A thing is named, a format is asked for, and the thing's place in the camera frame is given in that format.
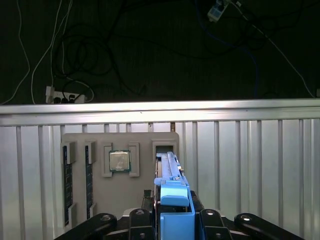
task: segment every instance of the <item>cpu processor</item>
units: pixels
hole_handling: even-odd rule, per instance
[[[109,152],[110,172],[130,172],[130,151],[115,150]]]

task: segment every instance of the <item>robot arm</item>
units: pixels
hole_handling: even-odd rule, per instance
[[[190,190],[177,157],[158,153],[154,190],[145,190],[141,208],[117,220],[97,214],[56,240],[301,240],[302,238],[250,213],[227,219],[205,209]]]

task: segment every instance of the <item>black cable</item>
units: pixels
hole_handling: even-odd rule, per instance
[[[141,7],[154,5],[154,4],[174,3],[174,2],[181,2],[181,1],[185,1],[185,0],[142,0],[124,7],[121,11],[121,14],[139,9]]]
[[[141,38],[141,37],[124,36],[124,35],[120,35],[120,34],[117,34],[117,33],[114,33],[113,36],[117,37],[117,38],[132,39],[132,40],[137,40],[137,41],[153,44],[153,45],[156,45],[156,46],[158,46],[160,48],[166,49],[169,52],[172,52],[174,54],[177,54],[179,56],[186,57],[186,58],[199,59],[199,60],[209,60],[209,59],[215,58],[214,56],[195,56],[195,55],[191,55],[191,54],[185,54],[185,53],[179,52],[177,50],[174,50],[172,48],[169,48],[169,47],[167,47],[167,46],[165,46],[165,45],[163,45],[161,43],[158,43],[158,42],[155,42],[155,41],[152,41],[152,40],[149,40],[149,39]]]
[[[66,82],[63,87],[62,87],[62,95],[65,99],[67,99],[66,95],[65,95],[65,90],[66,90],[66,87],[74,82],[81,82],[83,84],[86,84],[88,87],[85,89],[85,92],[88,92],[88,91],[92,91],[93,94],[94,94],[94,89],[92,86],[90,86],[87,82],[83,81],[83,80],[79,80],[79,79],[73,79],[73,80],[70,80],[68,82]],[[81,95],[83,95],[82,93],[80,93],[75,99],[73,99],[73,101],[75,102]]]
[[[272,38],[274,35],[276,35],[279,31],[282,31],[284,29],[290,29],[296,27],[298,24],[302,12],[305,9],[311,8],[317,4],[320,3],[320,0],[317,2],[311,3],[307,6],[304,6],[304,0],[301,0],[300,6],[298,10],[276,15],[276,16],[260,16],[257,17],[253,12],[248,10],[244,5],[241,6],[243,9],[243,12],[245,16],[249,19],[249,21],[246,21],[243,17],[234,17],[234,16],[223,16],[221,17],[221,20],[223,19],[236,19],[238,20],[238,25],[239,25],[239,33],[240,36],[239,38],[233,43],[234,46],[237,48],[240,48],[242,46],[247,46],[251,51],[254,50],[260,50],[262,49],[265,44],[267,43],[268,38]],[[293,21],[292,24],[289,25],[281,25],[281,20],[285,17],[292,16],[297,14],[295,20]],[[261,36],[261,33],[258,32],[256,28],[253,27],[255,25],[257,28],[261,29],[265,35]],[[208,52],[210,52],[213,55],[223,55],[227,54],[231,51],[233,51],[235,48],[229,48],[225,51],[222,52],[214,52],[212,51],[206,42],[206,38],[203,38],[203,45],[206,48]]]

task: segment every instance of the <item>silver metal surface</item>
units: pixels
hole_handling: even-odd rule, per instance
[[[319,119],[316,99],[2,106],[0,239],[63,232],[61,135],[169,132],[175,123],[180,164],[206,208],[318,240]]]
[[[17,105],[0,107],[0,115],[0,126],[316,119],[320,118],[320,102],[300,99]],[[142,125],[131,127],[136,130]],[[142,131],[147,132],[148,125],[145,127]]]

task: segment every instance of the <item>power strip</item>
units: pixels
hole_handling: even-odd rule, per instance
[[[55,91],[54,87],[47,86],[45,91],[46,104],[66,104],[78,97],[78,93]],[[75,104],[84,104],[86,96],[83,94],[75,100]]]

